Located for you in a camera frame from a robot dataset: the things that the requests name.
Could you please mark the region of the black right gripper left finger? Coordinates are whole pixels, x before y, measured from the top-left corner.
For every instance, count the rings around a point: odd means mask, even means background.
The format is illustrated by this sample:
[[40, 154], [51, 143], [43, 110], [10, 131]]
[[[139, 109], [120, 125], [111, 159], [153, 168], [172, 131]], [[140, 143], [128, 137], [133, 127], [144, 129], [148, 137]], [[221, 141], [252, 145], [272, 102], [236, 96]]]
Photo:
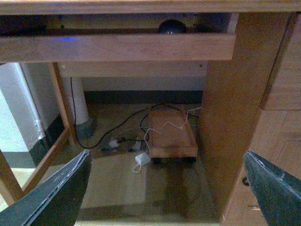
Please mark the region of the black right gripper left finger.
[[84, 150], [26, 196], [0, 213], [2, 226], [73, 226], [91, 171]]

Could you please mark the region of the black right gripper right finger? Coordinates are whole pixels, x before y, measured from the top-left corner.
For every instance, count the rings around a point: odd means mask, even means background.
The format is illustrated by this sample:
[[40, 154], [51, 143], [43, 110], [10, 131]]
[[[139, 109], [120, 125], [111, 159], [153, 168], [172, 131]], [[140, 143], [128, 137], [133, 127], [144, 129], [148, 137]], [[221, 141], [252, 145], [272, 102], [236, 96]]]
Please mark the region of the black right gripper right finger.
[[269, 226], [301, 224], [301, 181], [248, 150], [244, 156], [246, 177]]

